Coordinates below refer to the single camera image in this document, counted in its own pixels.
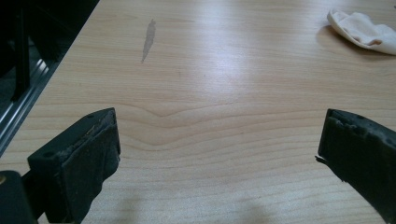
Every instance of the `white cloth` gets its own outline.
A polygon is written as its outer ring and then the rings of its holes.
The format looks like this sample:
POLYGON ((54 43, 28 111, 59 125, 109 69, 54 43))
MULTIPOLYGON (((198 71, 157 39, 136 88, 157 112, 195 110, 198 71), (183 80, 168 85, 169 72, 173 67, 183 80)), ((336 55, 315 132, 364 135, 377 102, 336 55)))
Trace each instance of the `white cloth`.
POLYGON ((387 25, 375 25, 362 13, 347 15, 336 9, 330 10, 327 20, 338 34, 359 47, 396 55, 396 32, 387 25))

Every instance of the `wooden table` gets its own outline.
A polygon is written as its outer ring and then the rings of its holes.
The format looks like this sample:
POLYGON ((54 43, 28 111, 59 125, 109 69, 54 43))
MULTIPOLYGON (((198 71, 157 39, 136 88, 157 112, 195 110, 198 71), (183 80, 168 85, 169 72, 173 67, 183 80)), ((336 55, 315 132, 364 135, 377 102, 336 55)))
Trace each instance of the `wooden table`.
POLYGON ((101 0, 0 169, 24 174, 33 151, 114 106, 120 167, 85 223, 383 223, 314 156, 328 108, 396 129, 396 57, 326 20, 336 7, 396 28, 394 5, 101 0))

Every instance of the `scratch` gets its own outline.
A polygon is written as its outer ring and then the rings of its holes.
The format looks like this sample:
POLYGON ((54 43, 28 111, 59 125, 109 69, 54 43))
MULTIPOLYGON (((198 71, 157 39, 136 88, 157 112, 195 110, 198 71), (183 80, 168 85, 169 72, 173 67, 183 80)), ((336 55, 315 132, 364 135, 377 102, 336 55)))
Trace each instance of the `scratch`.
POLYGON ((143 47, 142 63, 143 63, 143 61, 145 61, 146 57, 149 54, 149 49, 151 48, 152 44, 154 43, 155 23, 156 23, 155 20, 151 20, 151 22, 148 25, 148 30, 146 32, 145 47, 143 47))

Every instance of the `crumpled cloth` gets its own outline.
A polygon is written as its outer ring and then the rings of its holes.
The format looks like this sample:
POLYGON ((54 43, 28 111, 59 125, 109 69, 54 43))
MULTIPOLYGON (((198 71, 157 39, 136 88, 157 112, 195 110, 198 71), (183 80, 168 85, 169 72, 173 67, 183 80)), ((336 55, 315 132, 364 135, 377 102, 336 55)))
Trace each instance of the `crumpled cloth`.
POLYGON ((330 10, 327 20, 338 34, 357 46, 396 55, 396 32, 387 25, 375 25, 362 13, 348 15, 336 9, 330 10))

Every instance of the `table top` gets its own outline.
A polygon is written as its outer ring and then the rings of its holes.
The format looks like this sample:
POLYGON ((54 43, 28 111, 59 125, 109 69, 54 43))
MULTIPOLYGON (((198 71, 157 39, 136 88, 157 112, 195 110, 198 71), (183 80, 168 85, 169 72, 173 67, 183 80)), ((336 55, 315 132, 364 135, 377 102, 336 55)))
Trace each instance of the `table top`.
POLYGON ((328 108, 396 129, 396 57, 326 19, 396 28, 394 4, 101 0, 0 169, 23 175, 33 151, 115 107, 120 167, 84 223, 382 223, 314 156, 328 108))

